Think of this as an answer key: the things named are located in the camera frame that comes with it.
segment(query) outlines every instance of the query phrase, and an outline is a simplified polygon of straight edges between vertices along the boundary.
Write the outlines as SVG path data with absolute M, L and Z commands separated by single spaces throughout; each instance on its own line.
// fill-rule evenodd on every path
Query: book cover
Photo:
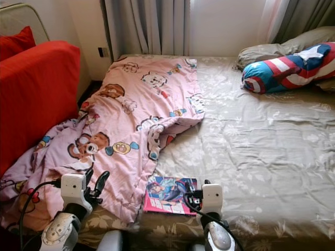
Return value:
M 144 212 L 196 215 L 184 203 L 186 183 L 191 191 L 196 190 L 197 180 L 194 178 L 151 177 L 144 198 Z

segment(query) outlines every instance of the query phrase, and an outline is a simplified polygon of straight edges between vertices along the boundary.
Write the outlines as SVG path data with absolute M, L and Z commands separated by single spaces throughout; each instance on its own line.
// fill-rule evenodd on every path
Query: gray curtain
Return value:
M 335 26 L 335 0 L 290 0 L 274 42 L 283 43 L 321 26 Z
M 123 54 L 188 55 L 190 0 L 104 0 L 112 59 Z

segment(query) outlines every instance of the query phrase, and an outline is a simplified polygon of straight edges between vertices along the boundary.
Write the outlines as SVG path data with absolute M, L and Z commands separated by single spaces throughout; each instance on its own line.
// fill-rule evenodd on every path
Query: cartoon print blanket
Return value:
M 1 225 L 16 225 L 36 185 L 89 168 L 94 170 L 91 187 L 110 171 L 102 206 L 133 222 L 160 150 L 203 117 L 195 60 L 113 63 L 101 89 L 82 104 L 79 118 L 53 127 L 3 176 Z M 60 189 L 44 186 L 33 195 L 24 225 L 41 230 L 62 207 Z

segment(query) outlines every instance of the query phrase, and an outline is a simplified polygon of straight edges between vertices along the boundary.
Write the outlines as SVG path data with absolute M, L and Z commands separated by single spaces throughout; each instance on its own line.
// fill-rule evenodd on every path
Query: wall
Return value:
M 64 40 L 81 49 L 81 72 L 77 100 L 91 82 L 83 50 L 72 20 L 67 0 L 5 0 L 8 3 L 30 4 L 40 15 L 50 40 Z
M 237 56 L 258 43 L 265 0 L 191 0 L 194 56 Z
M 111 60 L 109 55 L 101 58 L 98 52 L 98 47 L 102 47 L 109 53 L 100 0 L 70 0 L 68 4 L 90 76 L 102 80 Z

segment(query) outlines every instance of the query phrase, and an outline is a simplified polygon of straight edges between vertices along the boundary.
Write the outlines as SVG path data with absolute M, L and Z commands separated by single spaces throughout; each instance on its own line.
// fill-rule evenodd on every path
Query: bed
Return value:
M 126 55 L 151 62 L 175 56 Z M 160 153 L 153 175 L 197 178 L 224 190 L 223 219 L 245 250 L 335 245 L 335 98 L 308 86 L 258 95 L 240 88 L 235 58 L 199 57 L 205 118 Z M 97 206 L 79 242 L 97 247 L 122 229 L 130 250 L 185 250 L 203 241 L 194 217 L 144 213 L 125 224 Z

